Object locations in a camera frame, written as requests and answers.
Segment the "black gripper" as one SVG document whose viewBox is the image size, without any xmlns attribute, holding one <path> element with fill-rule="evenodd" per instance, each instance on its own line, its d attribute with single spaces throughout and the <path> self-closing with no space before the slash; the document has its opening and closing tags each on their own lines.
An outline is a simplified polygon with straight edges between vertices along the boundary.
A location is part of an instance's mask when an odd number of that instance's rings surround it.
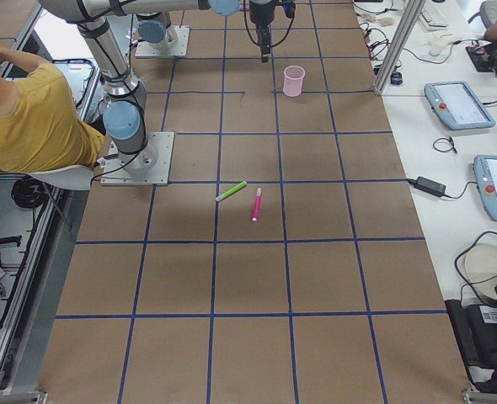
<svg viewBox="0 0 497 404">
<path fill-rule="evenodd" d="M 270 26 L 275 19 L 276 1 L 249 1 L 248 12 L 251 22 L 255 26 L 257 46 L 260 49 L 262 63 L 269 61 L 271 53 Z"/>
</svg>

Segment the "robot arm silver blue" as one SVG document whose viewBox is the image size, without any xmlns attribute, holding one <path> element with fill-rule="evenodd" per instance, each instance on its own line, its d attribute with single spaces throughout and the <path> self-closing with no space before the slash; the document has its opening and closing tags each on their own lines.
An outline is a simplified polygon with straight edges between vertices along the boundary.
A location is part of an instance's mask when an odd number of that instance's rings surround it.
<svg viewBox="0 0 497 404">
<path fill-rule="evenodd" d="M 136 13 L 137 32 L 144 42 L 156 49 L 168 49 L 178 40 L 175 28 L 172 27 L 170 11 L 212 10 L 222 17 L 244 11 L 245 30 L 250 41 L 259 48 L 261 62 L 266 63 L 272 48 L 280 44 L 271 43 L 270 33 L 275 9 L 280 5 L 280 1 L 159 1 L 150 11 Z"/>
<path fill-rule="evenodd" d="M 177 32 L 169 13 L 178 10 L 212 10 L 227 17 L 240 9 L 239 1 L 42 1 L 49 13 L 75 24 L 88 45 L 104 79 L 107 103 L 104 127 L 117 146 L 119 159 L 131 172 L 156 157 L 147 144 L 144 107 L 147 93 L 132 72 L 110 29 L 109 15 L 136 16 L 140 39 L 166 52 L 176 45 Z"/>
</svg>

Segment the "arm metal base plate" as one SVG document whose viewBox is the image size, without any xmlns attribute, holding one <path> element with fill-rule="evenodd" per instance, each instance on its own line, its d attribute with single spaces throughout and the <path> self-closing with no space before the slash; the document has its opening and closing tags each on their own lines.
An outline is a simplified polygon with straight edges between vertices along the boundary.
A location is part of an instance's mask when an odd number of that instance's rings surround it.
<svg viewBox="0 0 497 404">
<path fill-rule="evenodd" d="M 160 23 L 139 23 L 137 33 L 140 40 L 136 48 L 136 58 L 175 58 L 187 54 L 190 27 L 171 25 L 165 27 Z"/>
<path fill-rule="evenodd" d="M 174 133 L 147 132 L 147 145 L 137 156 L 118 152 L 114 141 L 110 142 L 104 175 L 99 180 L 104 186 L 167 186 L 174 149 Z"/>
</svg>

